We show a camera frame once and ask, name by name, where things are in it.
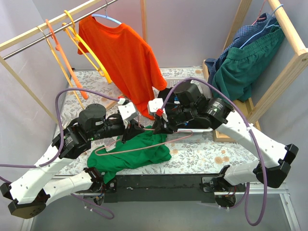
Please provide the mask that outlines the green t shirt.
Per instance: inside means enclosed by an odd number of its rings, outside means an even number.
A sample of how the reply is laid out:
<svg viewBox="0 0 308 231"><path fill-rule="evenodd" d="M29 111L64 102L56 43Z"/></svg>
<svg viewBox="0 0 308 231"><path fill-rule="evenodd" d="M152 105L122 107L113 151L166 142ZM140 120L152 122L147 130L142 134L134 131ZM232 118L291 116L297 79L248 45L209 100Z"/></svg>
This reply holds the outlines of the green t shirt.
<svg viewBox="0 0 308 231"><path fill-rule="evenodd" d="M87 159L87 166L103 173L103 180L108 183L117 172L123 169L137 169L146 165L160 164L171 159L168 147L157 147L156 151L142 150L137 153L95 156L92 152Z"/></svg>

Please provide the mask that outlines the orange plastic hanger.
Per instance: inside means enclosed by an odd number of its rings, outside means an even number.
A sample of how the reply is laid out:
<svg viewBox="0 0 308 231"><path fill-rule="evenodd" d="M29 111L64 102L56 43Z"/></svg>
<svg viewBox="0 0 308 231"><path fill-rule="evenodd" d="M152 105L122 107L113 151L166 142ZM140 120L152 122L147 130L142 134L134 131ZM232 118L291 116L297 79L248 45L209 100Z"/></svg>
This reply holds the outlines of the orange plastic hanger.
<svg viewBox="0 0 308 231"><path fill-rule="evenodd" d="M50 33L51 33L51 37L52 37L53 40L55 41L56 50L58 50L58 51L60 52L61 57L62 57L62 59L63 59L65 65L66 65L66 67L67 67L69 73L71 74L71 77L72 77L72 79L73 79L73 81L74 81L76 87L77 87L77 88L82 88L82 85L81 85L81 83L79 82L78 78L76 77L76 75L75 75L75 73L74 73L74 71L73 71L73 69L72 69L72 67L71 67L71 65L70 65L70 63L69 63L69 61L68 61L68 59L67 59L67 57L66 57L64 51L63 51L63 48L61 47L61 45L60 45L60 43L59 43L59 41L58 41L58 39L57 39L57 37L56 37L56 35L55 35L55 32L54 32L54 30L53 30L51 24L49 23L49 20L46 19L45 22L46 22L46 25L47 25L48 28L49 28L49 31L50 31Z"/></svg>

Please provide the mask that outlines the dark yellow plastic hanger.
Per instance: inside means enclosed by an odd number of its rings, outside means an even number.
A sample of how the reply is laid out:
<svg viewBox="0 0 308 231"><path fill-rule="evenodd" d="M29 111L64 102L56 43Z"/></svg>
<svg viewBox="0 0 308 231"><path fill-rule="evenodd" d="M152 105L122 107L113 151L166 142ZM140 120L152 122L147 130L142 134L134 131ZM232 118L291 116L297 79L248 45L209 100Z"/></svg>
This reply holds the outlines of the dark yellow plastic hanger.
<svg viewBox="0 0 308 231"><path fill-rule="evenodd" d="M76 45L78 51L83 54L86 59L89 61L89 63L94 67L94 69L102 76L105 77L108 84L112 83L112 80L104 67L104 65L101 63L99 58L96 56L96 54L93 52L93 50L87 45L87 43L83 40L83 38L77 33L76 31L76 25L74 23L74 20L70 13L67 10L64 10L64 13L68 16L70 19L72 26L68 26L64 29L64 32L69 36L69 38L72 40L72 42Z"/></svg>

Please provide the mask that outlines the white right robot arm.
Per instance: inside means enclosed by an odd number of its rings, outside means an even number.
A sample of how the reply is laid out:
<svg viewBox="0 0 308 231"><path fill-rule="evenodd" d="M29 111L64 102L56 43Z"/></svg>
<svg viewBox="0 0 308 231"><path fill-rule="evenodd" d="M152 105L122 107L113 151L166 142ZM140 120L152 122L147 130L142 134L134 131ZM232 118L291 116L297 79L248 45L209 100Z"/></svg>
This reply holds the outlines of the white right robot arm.
<svg viewBox="0 0 308 231"><path fill-rule="evenodd" d="M247 182L266 183L279 188L286 179L299 148L271 139L254 126L243 121L241 115L221 98L207 98L191 82L180 83L173 94L177 103L168 103L162 98L148 102L150 115L155 117L154 133L172 134L186 123L221 132L245 148L253 162L227 164L213 178L204 181L206 188L213 191L229 191L234 186Z"/></svg>

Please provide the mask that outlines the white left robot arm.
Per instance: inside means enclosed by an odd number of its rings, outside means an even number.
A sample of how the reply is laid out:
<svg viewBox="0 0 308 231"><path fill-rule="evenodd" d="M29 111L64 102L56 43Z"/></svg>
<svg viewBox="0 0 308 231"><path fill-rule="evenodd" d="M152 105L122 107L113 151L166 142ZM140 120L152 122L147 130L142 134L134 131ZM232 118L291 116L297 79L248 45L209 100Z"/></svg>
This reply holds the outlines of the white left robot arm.
<svg viewBox="0 0 308 231"><path fill-rule="evenodd" d="M28 170L14 182L1 185L2 195L10 199L10 214L29 219L41 213L47 205L69 194L90 190L104 191L105 183L101 173L94 167L85 168L81 173L52 182L51 179L66 165L72 163L82 153L91 148L91 142L116 136L126 142L143 129L135 120L138 112L133 103L120 105L116 114L106 116L106 108L101 104L90 104L79 113L57 135L45 154L36 162L36 167Z"/></svg>

